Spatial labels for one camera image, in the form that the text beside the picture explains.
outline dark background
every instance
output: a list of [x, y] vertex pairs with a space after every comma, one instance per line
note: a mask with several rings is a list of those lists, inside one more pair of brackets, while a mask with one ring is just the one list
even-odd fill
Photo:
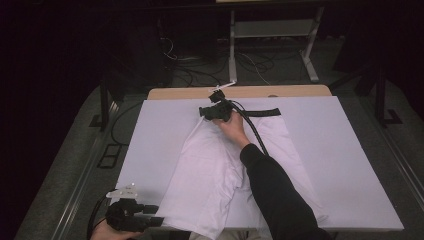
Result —
[[[102, 1], [101, 6], [113, 8], [117, 3], [132, 4]], [[100, 82], [106, 82], [116, 100], [131, 91], [169, 83], [172, 66], [162, 55], [158, 15], [87, 11], [87, 5], [98, 4], [28, 0], [3, 1], [0, 6], [4, 239], [14, 237], [79, 108]], [[348, 73], [369, 59], [381, 61], [387, 78], [404, 91], [424, 119], [421, 5], [409, 0], [373, 7], [328, 7], [319, 37], [347, 37], [338, 70]], [[196, 46], [199, 51], [207, 49], [202, 54], [208, 57], [214, 55], [214, 37], [227, 31], [222, 19], [210, 12], [161, 17], [166, 36], [180, 41], [181, 47], [186, 43], [194, 51]], [[203, 34], [187, 44], [191, 30]]]

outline hand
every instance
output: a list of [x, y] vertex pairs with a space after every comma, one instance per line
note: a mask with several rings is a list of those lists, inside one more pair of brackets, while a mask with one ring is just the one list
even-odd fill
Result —
[[128, 238], [138, 237], [141, 234], [143, 233], [116, 231], [107, 224], [105, 219], [103, 219], [93, 230], [91, 240], [125, 240]]
[[230, 120], [224, 122], [221, 119], [213, 119], [212, 122], [217, 125], [221, 131], [231, 141], [236, 143], [241, 149], [250, 143], [243, 128], [243, 117], [237, 112], [232, 112]]

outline black jacket sleeve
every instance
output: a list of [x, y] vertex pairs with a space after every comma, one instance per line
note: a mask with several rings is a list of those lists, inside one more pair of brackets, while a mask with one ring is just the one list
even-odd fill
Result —
[[318, 228], [312, 209], [273, 158], [249, 144], [241, 151], [240, 159], [247, 168], [253, 197], [274, 240], [331, 239]]

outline shirt sleeve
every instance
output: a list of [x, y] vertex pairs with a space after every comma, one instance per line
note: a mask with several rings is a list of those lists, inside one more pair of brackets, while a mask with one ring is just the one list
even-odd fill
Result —
[[331, 239], [318, 228], [312, 209], [272, 157], [249, 144], [241, 151], [240, 159], [247, 168], [253, 197], [274, 240]]

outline floor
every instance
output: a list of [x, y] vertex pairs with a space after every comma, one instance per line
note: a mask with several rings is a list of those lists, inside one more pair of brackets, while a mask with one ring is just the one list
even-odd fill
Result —
[[[293, 85], [310, 84], [299, 57], [305, 39], [254, 39], [237, 44], [237, 84]], [[320, 78], [319, 84], [330, 85], [345, 73], [332, 67], [342, 38], [318, 40], [311, 60]], [[217, 53], [216, 61], [198, 56], [178, 56], [173, 81], [169, 87], [215, 86], [228, 79], [228, 49]], [[409, 107], [403, 93], [387, 83], [386, 108], [393, 109], [403, 124], [382, 128], [373, 116], [374, 91], [358, 97], [354, 79], [335, 89], [346, 115], [369, 158], [405, 230], [400, 232], [340, 232], [336, 239], [422, 239], [424, 236], [424, 205], [420, 182], [424, 180], [424, 122]], [[90, 127], [100, 114], [99, 89], [81, 107], [55, 158], [47, 178], [21, 225], [16, 239], [82, 239], [96, 201], [112, 189], [119, 176], [130, 143], [132, 129], [145, 94], [127, 95], [122, 102], [111, 105], [111, 123], [105, 131]], [[110, 165], [117, 155], [116, 166]], [[104, 214], [103, 207], [97, 216]], [[143, 238], [158, 239], [166, 233], [146, 234]]]

